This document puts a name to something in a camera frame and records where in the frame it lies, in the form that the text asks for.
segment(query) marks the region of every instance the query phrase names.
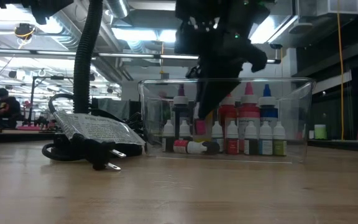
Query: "table surface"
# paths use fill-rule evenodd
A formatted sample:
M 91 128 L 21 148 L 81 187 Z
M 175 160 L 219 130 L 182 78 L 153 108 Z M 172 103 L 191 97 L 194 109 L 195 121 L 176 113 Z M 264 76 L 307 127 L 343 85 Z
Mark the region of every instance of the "table surface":
M 358 152 L 305 164 L 134 157 L 121 172 L 0 144 L 0 223 L 358 223 Z

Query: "blue bottle cap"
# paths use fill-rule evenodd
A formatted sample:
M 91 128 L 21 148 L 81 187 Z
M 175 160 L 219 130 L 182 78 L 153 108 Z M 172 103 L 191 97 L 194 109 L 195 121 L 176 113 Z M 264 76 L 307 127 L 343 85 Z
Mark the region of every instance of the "blue bottle cap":
M 266 84 L 266 85 L 265 85 L 264 97 L 266 97 L 266 96 L 272 96 L 272 93 L 270 92 L 269 84 Z

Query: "person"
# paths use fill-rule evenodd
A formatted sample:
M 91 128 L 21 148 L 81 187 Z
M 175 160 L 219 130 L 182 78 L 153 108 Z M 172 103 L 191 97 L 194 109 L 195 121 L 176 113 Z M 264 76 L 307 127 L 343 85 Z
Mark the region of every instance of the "person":
M 5 88 L 0 88 L 0 118 L 17 119 L 21 116 L 20 103 Z

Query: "clear plastic container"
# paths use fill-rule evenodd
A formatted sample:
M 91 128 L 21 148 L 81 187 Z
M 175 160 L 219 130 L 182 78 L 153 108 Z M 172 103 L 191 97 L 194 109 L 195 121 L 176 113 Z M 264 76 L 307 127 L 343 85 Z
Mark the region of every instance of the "clear plastic container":
M 278 120 L 285 128 L 287 140 L 286 156 L 248 156 L 245 154 L 175 154 L 163 152 L 162 133 L 168 119 L 172 119 L 173 97 L 177 96 L 180 84 L 184 85 L 185 96 L 188 97 L 189 118 L 193 130 L 193 113 L 198 82 L 239 82 L 231 92 L 236 106 L 241 105 L 241 96 L 245 93 L 246 83 L 251 82 L 254 95 L 263 96 L 265 85 L 270 87 L 271 95 L 276 97 Z M 311 105 L 311 94 L 315 82 L 309 78 L 237 78 L 211 80 L 145 80 L 139 83 L 142 99 L 142 119 L 147 137 L 147 154 L 149 156 L 167 158 L 217 159 L 249 162 L 303 162 L 306 159 L 308 133 L 307 119 Z

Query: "paint bottle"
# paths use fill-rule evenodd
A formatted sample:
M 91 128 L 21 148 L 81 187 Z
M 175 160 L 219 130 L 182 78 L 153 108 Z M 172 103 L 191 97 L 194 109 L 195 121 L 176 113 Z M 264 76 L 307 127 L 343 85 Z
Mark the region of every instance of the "paint bottle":
M 262 127 L 260 127 L 259 154 L 267 156 L 273 155 L 272 127 L 269 126 L 268 121 L 264 121 Z
M 227 127 L 225 142 L 226 154 L 237 155 L 239 153 L 239 130 L 234 121 L 231 121 Z
M 173 126 L 175 127 L 175 139 L 179 139 L 180 124 L 189 120 L 189 99 L 185 96 L 184 84 L 179 85 L 178 95 L 173 98 Z
M 212 127 L 212 141 L 219 145 L 219 152 L 224 151 L 223 146 L 223 130 L 219 125 L 219 121 L 215 121 L 215 125 Z
M 162 151 L 173 152 L 173 142 L 175 141 L 175 131 L 171 120 L 168 120 L 162 133 Z
M 281 121 L 277 121 L 276 127 L 273 129 L 273 155 L 287 155 L 287 141 L 285 140 L 285 129 Z
M 216 142 L 193 142 L 176 140 L 173 144 L 173 151 L 182 154 L 208 154 L 215 155 L 219 152 Z
M 207 115 L 204 120 L 202 120 L 198 117 L 199 108 L 200 103 L 197 102 L 193 115 L 193 140 L 195 142 L 211 141 L 213 112 L 210 112 L 210 114 Z
M 187 140 L 187 141 L 193 140 L 193 138 L 191 137 L 191 133 L 190 133 L 190 126 L 187 124 L 186 120 L 183 120 L 180 125 L 179 140 Z
M 246 127 L 244 146 L 245 155 L 259 154 L 257 126 L 253 121 L 249 121 Z
M 259 98 L 260 107 L 260 123 L 268 121 L 270 127 L 276 127 L 278 119 L 278 109 L 276 106 L 276 98 L 270 92 L 269 84 L 265 85 L 264 96 Z
M 244 138 L 246 135 L 246 127 L 250 121 L 253 121 L 257 128 L 256 133 L 259 134 L 260 129 L 260 110 L 257 106 L 258 96 L 254 95 L 252 84 L 246 85 L 245 95 L 241 97 L 241 106 L 238 108 L 238 126 L 239 126 L 239 152 L 244 152 Z
M 229 94 L 222 100 L 221 106 L 218 109 L 219 124 L 222 126 L 223 136 L 225 138 L 223 142 L 224 148 L 226 148 L 227 127 L 231 121 L 235 121 L 237 119 L 237 110 L 234 107 L 234 104 L 234 98 L 231 96 L 231 94 Z

